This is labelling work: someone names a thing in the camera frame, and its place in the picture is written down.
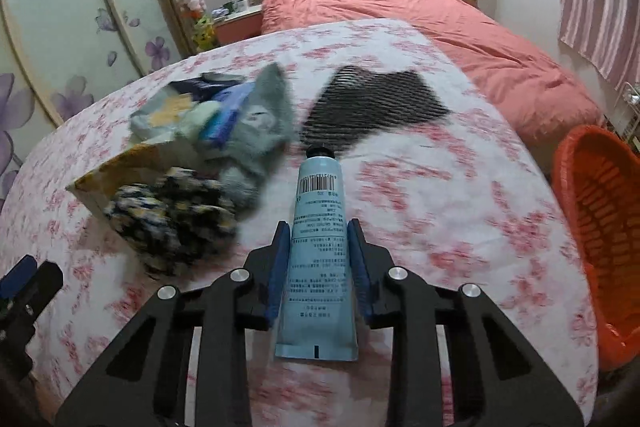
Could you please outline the black floral scrunchie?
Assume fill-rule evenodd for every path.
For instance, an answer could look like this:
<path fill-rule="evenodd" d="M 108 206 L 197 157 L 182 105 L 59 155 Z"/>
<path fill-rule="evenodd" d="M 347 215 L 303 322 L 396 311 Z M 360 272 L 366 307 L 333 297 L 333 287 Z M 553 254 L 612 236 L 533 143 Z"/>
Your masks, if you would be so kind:
<path fill-rule="evenodd" d="M 238 226 L 220 183 L 184 168 L 171 168 L 151 184 L 119 187 L 104 216 L 150 277 L 180 277 L 220 254 Z"/>

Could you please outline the yellow snack bag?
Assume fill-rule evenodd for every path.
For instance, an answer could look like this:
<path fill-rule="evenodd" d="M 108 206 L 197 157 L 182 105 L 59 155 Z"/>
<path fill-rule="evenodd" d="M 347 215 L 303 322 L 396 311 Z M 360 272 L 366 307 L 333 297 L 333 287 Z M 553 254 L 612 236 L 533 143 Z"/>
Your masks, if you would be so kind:
<path fill-rule="evenodd" d="M 170 168 L 200 169 L 198 153 L 190 144 L 141 143 L 102 162 L 66 186 L 94 217 L 105 221 L 104 209 L 119 189 L 133 183 L 153 184 Z"/>

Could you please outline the light blue cream tube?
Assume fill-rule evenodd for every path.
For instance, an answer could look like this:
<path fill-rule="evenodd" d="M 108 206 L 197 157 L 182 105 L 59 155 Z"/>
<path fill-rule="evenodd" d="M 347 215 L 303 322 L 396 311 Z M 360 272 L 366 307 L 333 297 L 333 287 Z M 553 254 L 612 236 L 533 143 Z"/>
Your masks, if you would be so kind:
<path fill-rule="evenodd" d="M 298 169 L 274 354 L 323 362 L 358 359 L 342 169 L 333 150 L 322 145 L 308 147 Z"/>

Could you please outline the grey smiley sock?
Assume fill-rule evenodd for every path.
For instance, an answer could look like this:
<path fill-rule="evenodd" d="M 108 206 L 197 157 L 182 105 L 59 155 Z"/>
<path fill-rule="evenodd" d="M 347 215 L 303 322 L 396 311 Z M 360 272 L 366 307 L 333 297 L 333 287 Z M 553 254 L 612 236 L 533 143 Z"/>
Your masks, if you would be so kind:
<path fill-rule="evenodd" d="M 259 191 L 294 138 L 291 90 L 277 63 L 264 67 L 222 150 L 218 181 L 236 211 L 256 207 Z"/>

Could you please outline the orange plastic trash basket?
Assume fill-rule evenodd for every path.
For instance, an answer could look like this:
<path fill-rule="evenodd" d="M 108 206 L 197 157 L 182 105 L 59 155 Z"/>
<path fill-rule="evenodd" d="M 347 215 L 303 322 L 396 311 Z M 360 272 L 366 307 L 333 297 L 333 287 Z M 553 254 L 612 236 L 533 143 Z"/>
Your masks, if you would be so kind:
<path fill-rule="evenodd" d="M 639 354 L 639 157 L 579 126 L 554 153 L 552 188 L 586 271 L 600 367 L 612 371 Z"/>

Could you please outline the pink floral tablecloth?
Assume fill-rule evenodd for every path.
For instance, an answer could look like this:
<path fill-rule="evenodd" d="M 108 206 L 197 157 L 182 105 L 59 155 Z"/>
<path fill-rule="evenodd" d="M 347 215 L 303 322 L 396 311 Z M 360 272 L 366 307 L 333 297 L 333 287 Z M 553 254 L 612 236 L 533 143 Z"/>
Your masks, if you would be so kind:
<path fill-rule="evenodd" d="M 2 268 L 32 255 L 64 274 L 29 347 L 36 377 L 65 398 L 156 288 L 70 184 L 125 150 L 131 113 L 166 83 L 201 72 L 254 78 L 270 63 L 285 72 L 298 120 L 343 66 L 413 70 L 436 92 L 446 118 L 371 135 L 343 156 L 346 212 L 369 242 L 427 282 L 473 282 L 486 291 L 590 417 L 596 324 L 551 188 L 498 110 L 399 20 L 281 31 L 190 57 L 107 95 L 46 136 L 18 170 L 1 211 Z"/>

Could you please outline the floral glass wardrobe doors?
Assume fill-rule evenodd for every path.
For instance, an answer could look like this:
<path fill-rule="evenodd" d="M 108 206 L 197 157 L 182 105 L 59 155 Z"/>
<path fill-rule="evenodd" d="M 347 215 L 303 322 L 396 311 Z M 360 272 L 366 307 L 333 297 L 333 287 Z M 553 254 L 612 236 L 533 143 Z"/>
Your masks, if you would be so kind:
<path fill-rule="evenodd" d="M 186 52 L 168 0 L 1 0 L 1 193 L 44 136 Z"/>

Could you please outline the coral pink duvet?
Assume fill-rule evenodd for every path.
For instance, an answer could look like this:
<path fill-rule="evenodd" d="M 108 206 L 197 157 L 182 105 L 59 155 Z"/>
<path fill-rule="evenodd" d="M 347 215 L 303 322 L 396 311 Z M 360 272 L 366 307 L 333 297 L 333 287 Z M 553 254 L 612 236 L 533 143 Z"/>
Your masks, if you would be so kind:
<path fill-rule="evenodd" d="M 262 0 L 265 34 L 364 18 L 402 20 L 429 38 L 528 146 L 602 124 L 602 110 L 577 77 L 463 0 Z"/>

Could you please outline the black mesh mat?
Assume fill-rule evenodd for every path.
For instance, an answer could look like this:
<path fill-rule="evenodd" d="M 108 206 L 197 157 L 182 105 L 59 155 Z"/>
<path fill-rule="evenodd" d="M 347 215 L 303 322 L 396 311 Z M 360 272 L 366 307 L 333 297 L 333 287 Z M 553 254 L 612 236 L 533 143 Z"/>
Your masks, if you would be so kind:
<path fill-rule="evenodd" d="M 314 102 L 299 139 L 306 147 L 340 155 L 373 133 L 426 124 L 449 113 L 413 70 L 371 72 L 343 66 Z"/>

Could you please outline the stack of plush toys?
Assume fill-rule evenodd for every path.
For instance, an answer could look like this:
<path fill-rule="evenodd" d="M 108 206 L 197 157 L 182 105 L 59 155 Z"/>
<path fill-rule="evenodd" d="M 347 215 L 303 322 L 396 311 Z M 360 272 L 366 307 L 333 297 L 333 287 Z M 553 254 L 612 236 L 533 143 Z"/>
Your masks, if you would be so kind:
<path fill-rule="evenodd" d="M 215 27 L 205 0 L 174 0 L 182 26 L 196 52 L 213 49 L 217 44 Z"/>

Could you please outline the pink bedside table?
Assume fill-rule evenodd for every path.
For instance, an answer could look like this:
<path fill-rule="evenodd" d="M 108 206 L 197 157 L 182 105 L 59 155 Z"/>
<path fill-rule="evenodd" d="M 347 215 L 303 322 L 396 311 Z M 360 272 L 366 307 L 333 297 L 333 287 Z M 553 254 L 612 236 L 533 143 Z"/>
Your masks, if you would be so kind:
<path fill-rule="evenodd" d="M 262 34 L 262 6 L 252 5 L 247 10 L 229 15 L 215 25 L 215 34 L 221 46 L 258 37 Z"/>

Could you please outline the pink striped curtain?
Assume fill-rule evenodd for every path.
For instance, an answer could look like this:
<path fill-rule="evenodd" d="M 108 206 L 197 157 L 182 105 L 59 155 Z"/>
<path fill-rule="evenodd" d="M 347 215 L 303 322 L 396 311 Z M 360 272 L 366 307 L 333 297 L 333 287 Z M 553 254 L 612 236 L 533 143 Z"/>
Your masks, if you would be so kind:
<path fill-rule="evenodd" d="M 639 82 L 639 0 L 563 0 L 559 40 L 615 90 Z"/>

